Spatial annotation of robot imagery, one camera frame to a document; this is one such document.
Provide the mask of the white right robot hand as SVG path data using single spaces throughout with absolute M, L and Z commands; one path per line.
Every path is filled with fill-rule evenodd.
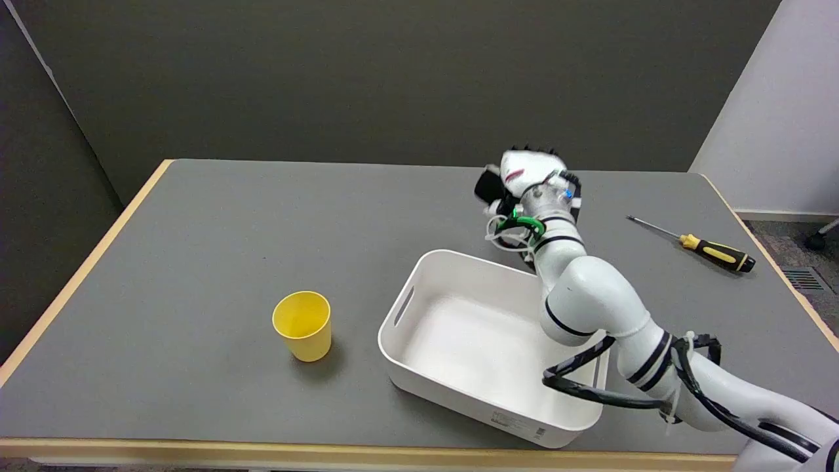
M 578 221 L 582 204 L 581 180 L 553 149 L 512 147 L 504 151 L 499 165 L 488 164 L 482 170 L 474 194 L 485 204 L 483 213 L 486 216 L 509 215 L 531 187 L 546 184 L 560 190 L 568 201 L 572 221 Z

